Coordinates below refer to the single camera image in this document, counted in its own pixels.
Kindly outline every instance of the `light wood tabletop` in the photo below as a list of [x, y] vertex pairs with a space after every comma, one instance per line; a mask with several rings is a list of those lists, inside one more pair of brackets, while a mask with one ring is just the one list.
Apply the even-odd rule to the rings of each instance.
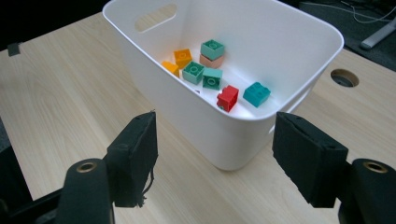
[[[101, 13], [0, 52], [0, 116], [34, 199], [64, 184], [77, 161], [102, 159], [135, 116], [156, 109], [134, 86]], [[359, 85], [336, 84], [346, 69]], [[396, 73], [349, 51], [324, 71], [295, 114], [368, 158], [396, 167]], [[245, 167], [209, 163], [157, 113], [159, 158], [142, 208], [115, 208], [117, 223], [338, 223], [313, 208], [284, 174], [270, 143]]]

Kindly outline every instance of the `building block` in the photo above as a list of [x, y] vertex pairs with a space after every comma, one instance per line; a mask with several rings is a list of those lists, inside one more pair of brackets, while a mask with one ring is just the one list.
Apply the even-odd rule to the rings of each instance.
[[164, 68], [166, 68], [166, 70], [171, 72], [173, 75], [175, 75], [176, 77], [180, 77], [180, 72], [178, 71], [177, 64], [170, 63], [167, 61], [163, 61], [161, 64], [163, 65]]
[[237, 88], [228, 85], [222, 90], [222, 93], [218, 95], [218, 107], [227, 112], [230, 112], [230, 110], [233, 108], [233, 106], [236, 104], [236, 101], [238, 100], [238, 92], [239, 90]]
[[208, 40], [201, 44], [201, 54], [213, 61], [224, 54], [224, 46], [216, 40]]
[[255, 82], [245, 89], [243, 97], [254, 106], [259, 107], [268, 99], [270, 94], [270, 90], [260, 84], [260, 82]]
[[203, 65], [191, 61], [181, 73], [185, 80], [197, 85], [202, 80], [204, 69]]
[[189, 62], [192, 61], [192, 56], [189, 49], [181, 49], [174, 51], [175, 62], [180, 69], [183, 69]]
[[206, 67], [203, 72], [203, 87], [217, 91], [220, 90], [221, 77], [221, 70]]
[[210, 68], [219, 68], [224, 61], [224, 55], [221, 55], [219, 58], [211, 61], [210, 59], [206, 58], [203, 54], [199, 56], [199, 63]]

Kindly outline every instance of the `handle cutout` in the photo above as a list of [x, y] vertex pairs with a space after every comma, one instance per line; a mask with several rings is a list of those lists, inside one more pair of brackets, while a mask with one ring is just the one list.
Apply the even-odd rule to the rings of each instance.
[[177, 5], [173, 3], [168, 4], [164, 7], [160, 7], [157, 10], [140, 17], [134, 23], [134, 28], [140, 33], [146, 32], [174, 18], [176, 16], [176, 12], [177, 12]]

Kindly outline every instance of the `white container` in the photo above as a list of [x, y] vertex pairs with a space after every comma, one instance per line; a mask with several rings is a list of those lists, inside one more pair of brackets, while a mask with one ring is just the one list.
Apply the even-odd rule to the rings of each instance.
[[[159, 8], [176, 13], [142, 31], [139, 22]], [[328, 23], [273, 0], [113, 0], [103, 14], [136, 87], [222, 170], [242, 168], [272, 140], [276, 112], [292, 112], [344, 46]], [[200, 46], [209, 39], [225, 46], [221, 88], [239, 89], [229, 113], [217, 107], [220, 91], [161, 66], [174, 62], [179, 49], [190, 49], [199, 62]], [[258, 108], [242, 97], [256, 81], [271, 91]]]

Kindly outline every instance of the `dark teal block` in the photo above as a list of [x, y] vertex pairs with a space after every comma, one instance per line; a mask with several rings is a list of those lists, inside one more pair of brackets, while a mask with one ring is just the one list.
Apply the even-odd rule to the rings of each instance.
[[183, 78], [195, 85], [197, 85], [202, 80], [202, 75], [205, 67], [201, 64], [190, 62], [182, 70]]
[[204, 69], [204, 83], [203, 87], [213, 90], [220, 90], [220, 82], [222, 77], [222, 71], [215, 68]]
[[265, 88], [259, 82], [253, 83], [244, 92], [244, 99], [253, 104], [256, 107], [259, 107], [264, 101], [266, 101], [271, 94], [270, 90]]
[[211, 39], [201, 45], [201, 54], [211, 61], [214, 61], [224, 54], [224, 46]]

